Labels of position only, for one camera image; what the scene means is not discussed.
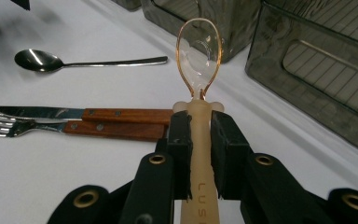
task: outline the black plastic part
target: black plastic part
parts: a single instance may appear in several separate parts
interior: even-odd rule
[[[193,143],[190,132],[191,117],[186,111],[171,116],[167,152],[173,157],[175,171],[175,200],[187,200],[190,191],[190,162]]]
[[[212,113],[211,138],[214,182],[219,197],[240,200],[243,165],[253,151],[234,119],[222,112]]]
[[[173,223],[173,159],[164,152],[144,156],[119,224]]]
[[[248,180],[241,201],[245,223],[257,223],[252,221],[255,217],[275,224],[334,223],[276,158],[252,154],[244,171]]]
[[[160,138],[156,143],[155,152],[167,152],[168,153],[167,141],[168,141],[168,139],[166,139],[166,138]]]
[[[358,191],[334,189],[327,199],[327,212],[337,223],[358,224]]]
[[[114,223],[109,192],[98,186],[83,186],[70,192],[51,215],[48,224]]]
[[[132,181],[109,194],[112,224],[118,223],[120,220],[121,212],[129,195],[131,186]]]

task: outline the cutlery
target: cutlery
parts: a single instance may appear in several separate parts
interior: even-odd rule
[[[104,122],[170,124],[171,109],[64,108],[49,106],[5,106],[0,112],[24,119],[64,119]]]
[[[205,94],[219,70],[222,44],[217,28],[211,21],[196,18],[187,21],[179,31],[176,61],[179,73],[190,90],[192,100],[186,104],[191,117],[192,155],[190,182],[192,196],[198,200],[182,202],[181,223],[219,224],[216,185],[211,166],[212,104]],[[201,216],[204,211],[208,216]]]
[[[100,63],[63,63],[63,61],[48,52],[38,49],[25,49],[18,52],[14,61],[20,67],[35,71],[35,72],[54,72],[64,67],[105,67],[105,66],[138,66],[138,65],[153,65],[166,63],[168,57],[157,57],[140,60],[118,61],[118,62],[100,62]]]
[[[29,0],[11,0],[11,1],[17,4],[18,6],[24,8],[25,10],[28,11],[31,10]]]
[[[157,141],[164,136],[166,126],[162,124],[90,122],[82,120],[42,123],[36,122],[34,119],[18,119],[0,114],[0,137],[17,137],[31,130]]]

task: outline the fork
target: fork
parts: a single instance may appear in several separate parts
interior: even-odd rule
[[[32,130],[58,133],[92,135],[131,140],[157,141],[163,137],[166,127],[162,124],[113,123],[83,120],[60,120],[59,122],[37,122],[0,114],[0,137],[17,137]]]

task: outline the white tablecloth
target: white tablecloth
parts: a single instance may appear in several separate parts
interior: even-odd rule
[[[172,108],[190,101],[175,43],[142,10],[129,12],[109,0],[34,0],[31,11],[0,1],[0,105]],[[40,75],[14,63],[23,49],[46,50],[65,63],[161,55],[170,61]],[[278,158],[306,190],[326,198],[331,189],[358,189],[358,149],[248,78],[248,52],[222,64],[207,100],[223,103],[253,150]],[[47,132],[0,138],[0,224],[46,223],[66,194],[83,185],[117,189],[154,147]],[[221,223],[243,223],[239,202],[219,203]]]

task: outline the silver spoon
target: silver spoon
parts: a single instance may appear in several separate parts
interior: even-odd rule
[[[168,57],[157,57],[140,60],[101,62],[101,63],[63,63],[60,58],[48,52],[37,49],[25,49],[16,54],[14,61],[20,67],[35,72],[54,72],[63,67],[104,67],[104,66],[137,66],[161,64],[168,61]]]

